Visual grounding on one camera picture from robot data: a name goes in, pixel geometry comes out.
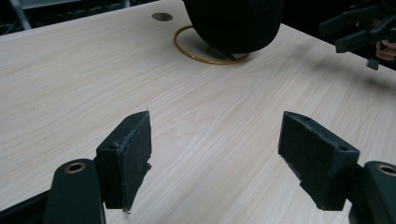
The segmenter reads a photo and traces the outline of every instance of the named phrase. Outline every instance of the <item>background floor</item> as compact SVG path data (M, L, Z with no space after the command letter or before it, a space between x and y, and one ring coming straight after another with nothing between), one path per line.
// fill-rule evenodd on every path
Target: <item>background floor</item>
M158 0L130 0L131 7ZM32 28L46 26L62 21L70 21L112 10L121 9L121 0L94 0L60 4L24 10ZM8 0L0 1L0 35L22 31Z

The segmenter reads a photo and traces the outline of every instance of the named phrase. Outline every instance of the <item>table surface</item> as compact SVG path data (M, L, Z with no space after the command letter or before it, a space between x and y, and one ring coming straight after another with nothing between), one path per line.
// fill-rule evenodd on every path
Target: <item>table surface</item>
M348 223L350 203L318 210L277 154L283 112L345 139L360 165L395 164L395 72L285 25L243 63L199 63L173 45L188 24L182 1L162 0L0 36L0 210L149 110L152 169L108 223Z

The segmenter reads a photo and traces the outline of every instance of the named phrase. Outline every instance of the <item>black plastic part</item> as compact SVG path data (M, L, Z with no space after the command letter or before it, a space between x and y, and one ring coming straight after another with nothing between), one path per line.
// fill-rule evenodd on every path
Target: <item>black plastic part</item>
M43 223L106 223L93 161L70 161L56 170Z
M376 59L369 59L369 61L367 61L367 67L374 69L374 70L378 70L379 68L379 61Z
M106 208L129 211L150 169L149 112L127 117L96 149Z
M361 176L363 191L375 223L396 223L396 166L369 161Z
M278 153L319 209L341 211L360 152L314 120L284 112Z
M49 192L37 194L0 212L0 223L38 224L42 223Z

